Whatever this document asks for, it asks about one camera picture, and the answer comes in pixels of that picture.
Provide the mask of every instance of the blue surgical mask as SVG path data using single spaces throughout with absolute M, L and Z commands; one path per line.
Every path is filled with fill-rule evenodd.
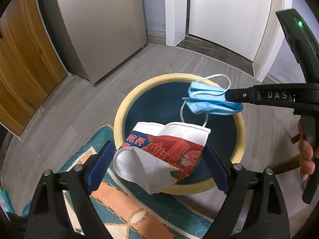
M 223 74 L 216 74 L 212 76 L 208 76 L 206 78 L 200 80 L 206 80 L 216 76 L 225 76 Z M 206 121 L 204 125 L 206 125 L 208 114 L 217 114 L 217 115 L 232 115 L 242 111 L 241 103 L 228 102 L 225 98 L 225 93 L 229 89 L 231 82 L 229 81 L 229 86 L 227 89 L 212 86 L 209 84 L 200 83 L 198 81 L 192 82 L 189 89 L 188 95 L 189 98 L 183 98 L 184 103 L 181 107 L 181 120 L 184 122 L 182 116 L 182 110 L 184 105 L 186 104 L 192 113 L 200 114 L 206 113 Z

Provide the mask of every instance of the human hand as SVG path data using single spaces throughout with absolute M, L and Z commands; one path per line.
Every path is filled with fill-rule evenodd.
M 311 145 L 306 140 L 306 135 L 303 133 L 304 128 L 301 121 L 298 122 L 298 132 L 302 133 L 299 139 L 298 149 L 300 152 L 299 163 L 300 163 L 300 176 L 301 179 L 306 180 L 309 174 L 313 174 L 315 171 L 315 163 L 312 161 L 314 156 Z M 315 157 L 319 158 L 319 148 L 315 151 Z

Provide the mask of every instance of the rug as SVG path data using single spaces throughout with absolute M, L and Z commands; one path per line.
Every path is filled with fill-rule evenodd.
M 104 126 L 59 172 L 68 171 L 75 164 L 85 163 L 88 157 L 98 153 L 108 140 L 114 142 L 113 130 Z M 74 230 L 83 234 L 68 191 L 64 191 L 64 198 Z M 149 195 L 137 184 L 123 180 L 115 173 L 113 163 L 90 199 L 114 239 L 202 238 L 213 222 L 171 195 Z M 30 205 L 31 202 L 24 208 L 23 216 L 28 215 Z

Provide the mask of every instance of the white elastic string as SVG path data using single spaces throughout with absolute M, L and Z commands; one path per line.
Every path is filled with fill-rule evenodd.
M 227 80 L 228 80 L 228 82 L 229 82 L 228 87 L 226 88 L 225 91 L 223 91 L 223 92 L 221 92 L 221 93 L 215 94 L 215 95 L 223 95 L 225 92 L 227 92 L 227 91 L 229 90 L 230 86 L 232 85 L 232 82 L 231 82 L 231 80 L 229 79 L 229 77 L 228 77 L 227 75 L 224 75 L 224 74 L 222 74 L 222 73 L 213 74 L 213 75 L 210 75 L 210 76 L 207 76 L 207 77 L 198 79 L 198 80 L 195 81 L 195 82 L 204 81 L 204 80 L 207 80 L 207 79 L 210 79 L 210 78 L 213 78 L 213 77 L 218 77 L 218 76 L 224 76 L 224 77 L 226 77 Z M 197 92 L 194 92 L 193 95 L 202 94 L 202 93 L 205 93 L 205 92 L 204 92 L 204 91 L 197 91 Z M 185 120 L 184 120 L 184 117 L 183 117 L 183 109 L 184 109 L 185 104 L 186 104 L 186 101 L 184 100 L 183 105 L 181 106 L 181 109 L 180 109 L 180 118 L 181 118 L 181 121 L 182 121 L 183 123 L 185 123 Z M 203 124 L 203 127 L 206 126 L 207 121 L 208 121 L 208 114 L 206 113 L 205 122 L 204 122 L 204 124 Z

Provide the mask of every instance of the metal screw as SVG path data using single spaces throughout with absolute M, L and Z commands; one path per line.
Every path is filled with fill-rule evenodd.
M 75 170 L 75 171 L 80 171 L 80 170 L 82 170 L 82 168 L 83 168 L 83 166 L 82 166 L 82 164 L 77 164 L 77 165 L 75 165 L 74 167 L 73 167 L 73 169 Z
M 48 176 L 51 173 L 51 170 L 47 169 L 43 172 L 44 176 Z
M 241 164 L 234 164 L 234 168 L 237 170 L 237 171 L 240 171 L 242 169 L 242 165 Z
M 272 175 L 274 172 L 272 171 L 272 169 L 267 168 L 266 169 L 266 173 L 269 175 Z

